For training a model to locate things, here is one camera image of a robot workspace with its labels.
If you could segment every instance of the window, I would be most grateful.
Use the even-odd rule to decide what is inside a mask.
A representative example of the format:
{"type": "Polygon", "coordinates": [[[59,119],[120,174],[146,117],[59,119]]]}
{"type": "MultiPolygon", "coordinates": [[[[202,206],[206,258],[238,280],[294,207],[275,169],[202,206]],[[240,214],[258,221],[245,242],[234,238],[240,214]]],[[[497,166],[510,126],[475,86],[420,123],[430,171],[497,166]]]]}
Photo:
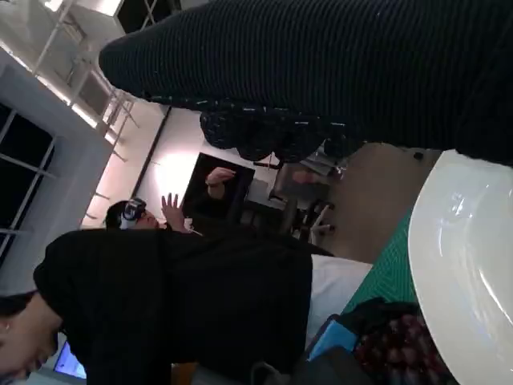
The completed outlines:
{"type": "Polygon", "coordinates": [[[47,172],[55,139],[0,103],[0,266],[47,172]]]}
{"type": "Polygon", "coordinates": [[[130,34],[164,20],[171,15],[172,7],[168,0],[124,0],[118,19],[125,32],[130,34]]]}

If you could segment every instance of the black jacket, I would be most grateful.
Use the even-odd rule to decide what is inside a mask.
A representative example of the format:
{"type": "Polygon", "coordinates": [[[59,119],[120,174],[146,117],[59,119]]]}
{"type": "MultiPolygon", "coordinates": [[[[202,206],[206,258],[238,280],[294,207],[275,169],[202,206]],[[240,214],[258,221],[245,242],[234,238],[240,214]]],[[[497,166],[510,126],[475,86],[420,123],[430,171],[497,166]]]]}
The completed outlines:
{"type": "Polygon", "coordinates": [[[166,230],[68,233],[35,270],[87,381],[169,384],[170,363],[247,379],[305,344],[312,262],[263,241],[166,230]]]}

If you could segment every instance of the floor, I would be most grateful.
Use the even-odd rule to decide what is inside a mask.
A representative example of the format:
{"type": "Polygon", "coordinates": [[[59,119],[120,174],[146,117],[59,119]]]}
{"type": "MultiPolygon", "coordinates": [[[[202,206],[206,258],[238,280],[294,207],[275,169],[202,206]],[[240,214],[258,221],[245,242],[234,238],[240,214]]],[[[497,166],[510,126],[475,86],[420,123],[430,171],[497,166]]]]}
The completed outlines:
{"type": "Polygon", "coordinates": [[[342,180],[334,181],[329,222],[334,234],[322,246],[338,257],[373,263],[398,222],[411,210],[440,152],[403,150],[367,144],[349,162],[342,180]],[[414,154],[423,158],[416,160],[414,154]]]}

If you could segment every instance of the human hand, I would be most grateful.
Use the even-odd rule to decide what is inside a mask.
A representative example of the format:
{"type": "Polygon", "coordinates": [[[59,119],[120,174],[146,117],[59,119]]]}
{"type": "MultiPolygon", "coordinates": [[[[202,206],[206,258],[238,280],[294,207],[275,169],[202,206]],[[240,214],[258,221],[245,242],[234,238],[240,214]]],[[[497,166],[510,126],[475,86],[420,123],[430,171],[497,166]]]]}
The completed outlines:
{"type": "Polygon", "coordinates": [[[228,168],[216,167],[210,174],[208,174],[205,181],[209,186],[216,186],[227,180],[233,179],[236,172],[228,168]]]}
{"type": "Polygon", "coordinates": [[[184,225],[185,217],[182,212],[183,204],[184,203],[182,201],[182,204],[178,206],[178,194],[176,194],[173,199],[173,194],[169,193],[167,201],[166,197],[162,196],[162,214],[166,218],[166,222],[174,231],[178,231],[179,233],[188,233],[184,225]]]}

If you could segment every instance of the dark hair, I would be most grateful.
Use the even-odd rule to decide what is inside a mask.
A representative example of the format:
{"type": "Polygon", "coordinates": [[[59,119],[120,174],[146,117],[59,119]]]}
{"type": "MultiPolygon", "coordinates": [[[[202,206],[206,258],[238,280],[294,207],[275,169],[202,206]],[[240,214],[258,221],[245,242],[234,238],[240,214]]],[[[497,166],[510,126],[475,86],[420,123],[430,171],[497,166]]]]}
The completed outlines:
{"type": "Polygon", "coordinates": [[[128,201],[119,201],[109,207],[105,216],[105,227],[108,229],[119,229],[121,226],[121,214],[125,210],[127,203],[128,201]]]}
{"type": "Polygon", "coordinates": [[[11,317],[20,313],[34,297],[35,291],[0,297],[0,317],[11,317]]]}

